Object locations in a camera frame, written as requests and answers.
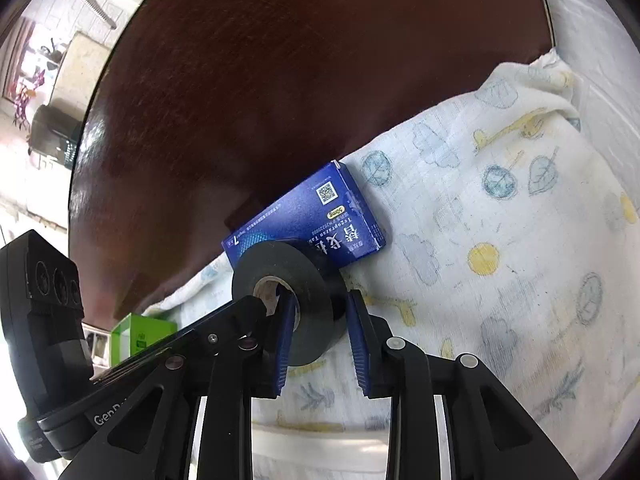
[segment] screw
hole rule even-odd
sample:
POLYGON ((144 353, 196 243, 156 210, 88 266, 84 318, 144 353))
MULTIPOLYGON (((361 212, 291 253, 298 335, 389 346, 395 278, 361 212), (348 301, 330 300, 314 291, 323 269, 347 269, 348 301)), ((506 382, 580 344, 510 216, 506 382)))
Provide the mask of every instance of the screw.
POLYGON ((179 370, 180 368, 182 368, 183 364, 184 357, 182 357, 181 355, 172 355, 164 362, 164 366, 169 368, 169 370, 179 370))
POLYGON ((241 350, 253 350, 258 346, 258 342, 253 337, 243 337, 238 342, 238 348, 241 350))
POLYGON ((390 337, 386 340, 386 345, 392 350, 402 350, 405 342, 401 337, 390 337))
POLYGON ((476 366, 478 366, 478 358, 475 355, 471 354, 464 354, 460 358, 460 362, 466 368, 475 368, 476 366))

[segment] white patterned cloth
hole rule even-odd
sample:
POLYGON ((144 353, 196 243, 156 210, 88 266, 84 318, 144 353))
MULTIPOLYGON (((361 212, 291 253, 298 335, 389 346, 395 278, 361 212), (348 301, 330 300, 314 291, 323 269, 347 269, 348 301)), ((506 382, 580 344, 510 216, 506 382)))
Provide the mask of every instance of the white patterned cloth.
MULTIPOLYGON (((587 480, 640 416, 640 223, 580 131, 575 81, 554 51, 501 64, 476 92, 346 156, 387 246, 342 271, 395 335, 430 354, 478 355, 587 480)), ((182 304, 174 316, 193 322, 230 300, 231 277, 220 256, 153 311, 182 304)), ((388 410, 362 396, 344 337, 290 368, 283 395, 254 401, 253 417, 339 433, 386 428, 388 410)), ((299 469, 255 464, 272 480, 299 469)))

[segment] black roll of tape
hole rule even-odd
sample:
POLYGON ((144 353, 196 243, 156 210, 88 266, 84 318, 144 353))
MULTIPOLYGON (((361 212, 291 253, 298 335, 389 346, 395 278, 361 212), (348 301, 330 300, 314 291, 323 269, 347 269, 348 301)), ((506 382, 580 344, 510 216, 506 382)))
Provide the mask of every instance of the black roll of tape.
POLYGON ((296 316, 289 366, 318 359, 340 339, 347 288, 342 275, 326 254, 300 240, 265 241, 249 247, 234 271, 234 300, 244 296, 262 298, 270 308, 277 284, 291 290, 300 306, 296 316))

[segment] yellow dosage label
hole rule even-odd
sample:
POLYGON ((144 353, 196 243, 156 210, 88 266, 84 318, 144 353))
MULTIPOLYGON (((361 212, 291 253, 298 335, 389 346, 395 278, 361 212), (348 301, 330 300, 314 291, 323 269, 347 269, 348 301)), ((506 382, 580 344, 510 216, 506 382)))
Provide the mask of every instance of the yellow dosage label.
POLYGON ((342 213, 344 213, 344 206, 343 205, 339 205, 337 208, 335 209, 331 209, 331 211, 329 211, 326 214, 326 217, 331 220, 331 218, 335 218, 338 215, 341 215, 342 213))

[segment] blue medicine box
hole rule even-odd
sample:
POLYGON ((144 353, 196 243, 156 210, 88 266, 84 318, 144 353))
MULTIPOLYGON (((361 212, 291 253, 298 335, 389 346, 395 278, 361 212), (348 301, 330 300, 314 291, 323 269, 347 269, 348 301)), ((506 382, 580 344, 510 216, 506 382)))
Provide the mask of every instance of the blue medicine box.
POLYGON ((376 219, 344 164, 332 160, 222 241, 235 267, 253 244, 306 240, 343 267, 385 246, 376 219))

